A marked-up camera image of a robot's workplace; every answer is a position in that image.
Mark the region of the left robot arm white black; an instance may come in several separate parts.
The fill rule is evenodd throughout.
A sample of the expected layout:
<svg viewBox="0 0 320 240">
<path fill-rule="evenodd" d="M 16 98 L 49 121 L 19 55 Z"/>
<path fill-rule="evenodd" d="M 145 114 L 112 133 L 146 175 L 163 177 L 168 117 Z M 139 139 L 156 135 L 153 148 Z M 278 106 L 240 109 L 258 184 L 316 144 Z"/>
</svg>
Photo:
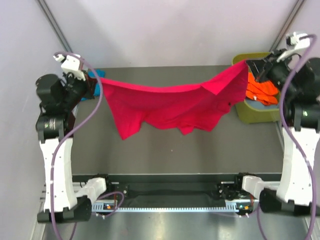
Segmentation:
<svg viewBox="0 0 320 240">
<path fill-rule="evenodd" d="M 74 110 L 82 98 L 92 99 L 97 80 L 87 74 L 41 76 L 35 83 L 40 114 L 35 128 L 45 169 L 45 199 L 38 223 L 77 223 L 91 218 L 98 196 L 109 198 L 114 191 L 104 178 L 89 180 L 79 193 L 73 186 L 71 151 Z"/>
</svg>

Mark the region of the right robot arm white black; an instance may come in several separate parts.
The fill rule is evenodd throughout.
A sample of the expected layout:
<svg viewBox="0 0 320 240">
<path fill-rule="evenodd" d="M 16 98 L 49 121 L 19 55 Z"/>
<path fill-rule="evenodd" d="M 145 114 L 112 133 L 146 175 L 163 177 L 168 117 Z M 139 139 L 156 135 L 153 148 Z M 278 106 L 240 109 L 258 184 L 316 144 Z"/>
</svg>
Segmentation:
<svg viewBox="0 0 320 240">
<path fill-rule="evenodd" d="M 312 57 L 302 67 L 290 69 L 292 54 L 271 53 L 263 59 L 259 82 L 270 80 L 280 90 L 279 115 L 284 144 L 282 173 L 277 188 L 254 175 L 233 185 L 239 198 L 252 194 L 264 213 L 289 216 L 320 215 L 317 181 L 313 171 L 320 141 L 320 59 Z"/>
</svg>

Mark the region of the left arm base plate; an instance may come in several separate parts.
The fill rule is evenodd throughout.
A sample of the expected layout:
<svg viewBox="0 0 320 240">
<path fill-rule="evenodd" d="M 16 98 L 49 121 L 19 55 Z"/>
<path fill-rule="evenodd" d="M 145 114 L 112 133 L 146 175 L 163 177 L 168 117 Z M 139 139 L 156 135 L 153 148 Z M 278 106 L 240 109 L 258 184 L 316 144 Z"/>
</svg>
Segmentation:
<svg viewBox="0 0 320 240">
<path fill-rule="evenodd" d="M 121 182 L 111 182 L 107 185 L 107 193 L 111 192 L 122 192 L 125 197 L 128 196 L 129 194 L 129 188 L 130 185 L 128 183 L 121 183 Z M 108 200 L 121 200 L 122 196 L 117 193 L 113 194 L 107 197 Z"/>
</svg>

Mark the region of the red t shirt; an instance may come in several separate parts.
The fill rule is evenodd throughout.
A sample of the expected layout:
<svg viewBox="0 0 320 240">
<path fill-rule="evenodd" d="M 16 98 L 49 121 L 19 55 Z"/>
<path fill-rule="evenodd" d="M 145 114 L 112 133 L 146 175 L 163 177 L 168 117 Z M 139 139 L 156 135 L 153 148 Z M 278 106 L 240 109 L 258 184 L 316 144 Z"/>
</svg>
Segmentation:
<svg viewBox="0 0 320 240">
<path fill-rule="evenodd" d="M 210 80 L 153 87 L 102 78 L 102 89 L 120 137 L 138 133 L 142 123 L 157 129 L 213 130 L 232 106 L 246 97 L 248 66 L 236 63 Z"/>
</svg>

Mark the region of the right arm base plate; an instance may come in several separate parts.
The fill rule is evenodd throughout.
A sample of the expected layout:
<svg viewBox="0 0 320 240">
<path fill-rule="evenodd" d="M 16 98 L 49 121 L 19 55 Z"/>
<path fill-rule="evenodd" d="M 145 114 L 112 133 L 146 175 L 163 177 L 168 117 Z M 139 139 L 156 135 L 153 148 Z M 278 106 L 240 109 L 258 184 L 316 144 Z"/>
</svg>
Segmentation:
<svg viewBox="0 0 320 240">
<path fill-rule="evenodd" d="M 217 195 L 223 200 L 240 199 L 240 187 L 233 181 L 222 181 L 216 184 Z"/>
</svg>

